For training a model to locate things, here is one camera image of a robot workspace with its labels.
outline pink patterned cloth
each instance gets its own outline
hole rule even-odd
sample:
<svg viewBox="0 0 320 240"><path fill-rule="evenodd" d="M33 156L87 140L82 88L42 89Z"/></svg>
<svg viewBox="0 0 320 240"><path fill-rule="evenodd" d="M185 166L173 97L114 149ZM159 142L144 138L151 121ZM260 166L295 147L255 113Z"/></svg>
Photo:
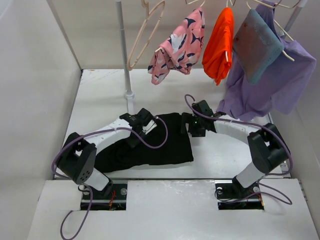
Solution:
<svg viewBox="0 0 320 240"><path fill-rule="evenodd" d="M204 36L205 17L199 7L160 44L159 48L162 49L154 54L148 67L148 73L152 74L151 82L158 85L170 70L190 74L192 66L199 60Z"/></svg>

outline orange garment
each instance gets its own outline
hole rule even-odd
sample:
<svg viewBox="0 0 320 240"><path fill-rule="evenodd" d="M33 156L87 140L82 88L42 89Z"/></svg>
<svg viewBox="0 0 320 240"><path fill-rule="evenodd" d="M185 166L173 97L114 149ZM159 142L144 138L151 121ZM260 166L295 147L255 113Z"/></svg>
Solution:
<svg viewBox="0 0 320 240"><path fill-rule="evenodd" d="M234 38L235 19L232 9L226 7L220 13L210 40L204 50L202 65L204 72L219 85L232 66L232 42Z"/></svg>

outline red wire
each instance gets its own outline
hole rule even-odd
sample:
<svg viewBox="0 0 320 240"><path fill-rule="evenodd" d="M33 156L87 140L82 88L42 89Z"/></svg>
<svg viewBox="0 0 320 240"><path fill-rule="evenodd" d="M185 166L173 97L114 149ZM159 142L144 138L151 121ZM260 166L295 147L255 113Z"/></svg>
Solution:
<svg viewBox="0 0 320 240"><path fill-rule="evenodd" d="M111 210L112 204L114 203L114 199L115 199L115 196L116 196L116 191L113 190L113 192L111 194L112 194L112 198L111 198L111 200L109 202L109 210Z"/></svg>

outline clothes rack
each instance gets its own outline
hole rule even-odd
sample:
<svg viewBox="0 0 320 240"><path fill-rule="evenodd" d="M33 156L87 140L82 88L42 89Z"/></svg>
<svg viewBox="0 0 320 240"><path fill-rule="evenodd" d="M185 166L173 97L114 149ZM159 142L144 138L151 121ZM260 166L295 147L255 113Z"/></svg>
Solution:
<svg viewBox="0 0 320 240"><path fill-rule="evenodd" d="M298 5L294 8L293 13L291 14L287 24L284 27L284 30L288 32L294 22L296 21L299 13L301 12L302 8L306 5L308 0L300 0ZM127 99L127 110L128 113L134 114L134 97L135 93L132 91L131 88L131 79L130 79L130 72L127 67L127 45L126 45L126 35L125 35L125 26L124 26L124 17L123 17L123 10L122 10L122 0L115 0L116 2L116 12L119 22L119 31L120 31L120 38L121 38L121 49L122 49L122 59L123 59L123 69L124 69L124 78L125 78L125 93L124 97Z"/></svg>

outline black cloth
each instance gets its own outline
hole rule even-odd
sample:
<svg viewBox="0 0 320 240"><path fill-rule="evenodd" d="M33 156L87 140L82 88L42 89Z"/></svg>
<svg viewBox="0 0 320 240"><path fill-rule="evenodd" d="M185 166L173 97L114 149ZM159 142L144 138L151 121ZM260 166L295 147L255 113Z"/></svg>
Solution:
<svg viewBox="0 0 320 240"><path fill-rule="evenodd" d="M194 157L189 135L180 133L182 116L179 113L169 113L159 117L164 120L168 128L167 141L161 148L151 149L142 142L135 148L130 148L126 140L121 139L97 154L94 167L100 172L109 173L143 164L166 165L192 162ZM152 146L159 146L166 137L166 129L160 120L156 119L155 122L157 127L148 133L145 141Z"/></svg>

